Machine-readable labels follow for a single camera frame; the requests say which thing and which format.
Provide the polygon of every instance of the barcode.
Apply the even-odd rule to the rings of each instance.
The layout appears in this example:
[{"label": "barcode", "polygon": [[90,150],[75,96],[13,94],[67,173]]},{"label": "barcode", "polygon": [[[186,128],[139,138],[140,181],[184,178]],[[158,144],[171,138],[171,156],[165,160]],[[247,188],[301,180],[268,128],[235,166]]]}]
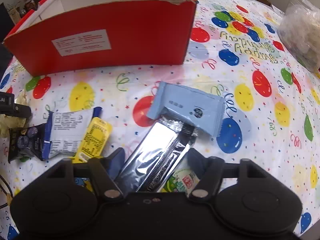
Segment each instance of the barcode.
[{"label": "barcode", "polygon": [[82,157],[83,159],[85,159],[86,161],[89,160],[89,157],[87,155],[84,155],[83,153],[80,154],[80,157]]}]

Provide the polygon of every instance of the cable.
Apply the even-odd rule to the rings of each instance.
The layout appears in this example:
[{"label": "cable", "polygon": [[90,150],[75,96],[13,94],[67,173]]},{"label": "cable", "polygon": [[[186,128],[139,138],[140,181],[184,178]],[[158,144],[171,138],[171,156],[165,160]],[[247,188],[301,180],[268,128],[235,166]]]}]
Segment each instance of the cable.
[{"label": "cable", "polygon": [[[0,179],[3,181],[3,183],[6,185],[6,187],[8,188],[9,192],[10,192],[10,196],[13,198],[13,193],[12,190],[9,186],[9,184],[5,181],[5,179],[0,175]],[[3,186],[0,184],[0,189],[4,192],[5,195],[7,195],[8,193],[6,192],[6,190],[3,188]],[[5,203],[3,205],[0,206],[0,209],[6,207],[8,205],[8,203]]]}]

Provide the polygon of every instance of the green snack package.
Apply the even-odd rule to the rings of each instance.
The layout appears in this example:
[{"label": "green snack package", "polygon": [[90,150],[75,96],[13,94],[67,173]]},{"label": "green snack package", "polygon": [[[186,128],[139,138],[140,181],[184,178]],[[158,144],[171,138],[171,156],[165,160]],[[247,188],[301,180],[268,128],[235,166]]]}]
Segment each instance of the green snack package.
[{"label": "green snack package", "polygon": [[191,169],[179,169],[164,184],[161,192],[187,192],[189,195],[199,182]]}]

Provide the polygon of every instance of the black logo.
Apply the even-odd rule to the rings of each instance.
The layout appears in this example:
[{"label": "black logo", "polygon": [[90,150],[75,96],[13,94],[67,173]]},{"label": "black logo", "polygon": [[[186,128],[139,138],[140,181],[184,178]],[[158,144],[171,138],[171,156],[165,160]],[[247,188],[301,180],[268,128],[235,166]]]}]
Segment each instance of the black logo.
[{"label": "black logo", "polygon": [[195,117],[196,118],[201,118],[202,117],[203,112],[202,112],[202,110],[200,108],[195,108],[195,109],[193,109],[193,111],[195,112]]}]

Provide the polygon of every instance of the birthday tablecloth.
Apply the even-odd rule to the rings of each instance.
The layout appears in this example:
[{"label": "birthday tablecloth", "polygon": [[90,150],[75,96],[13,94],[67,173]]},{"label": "birthday tablecloth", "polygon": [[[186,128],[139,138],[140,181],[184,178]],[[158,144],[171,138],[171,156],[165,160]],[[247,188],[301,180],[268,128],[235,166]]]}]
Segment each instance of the birthday tablecloth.
[{"label": "birthday tablecloth", "polygon": [[[103,107],[101,118],[113,126],[103,155],[123,147],[126,157],[153,124],[146,113],[160,81],[222,96],[227,107],[220,137],[200,134],[194,147],[206,157],[230,163],[250,158],[293,190],[303,203],[295,229],[300,235],[319,219],[320,80],[282,45],[276,33],[280,22],[280,16],[258,2],[199,0],[183,65],[104,67],[32,77],[13,58],[0,89],[15,95],[27,91],[33,114],[29,126],[46,122],[49,111]],[[8,139],[1,139],[0,174],[14,194],[64,157],[9,164],[7,155]],[[223,187],[233,183],[226,179]],[[4,194],[0,201],[6,202]],[[4,238],[17,234],[8,207],[0,210],[0,227]]]}]

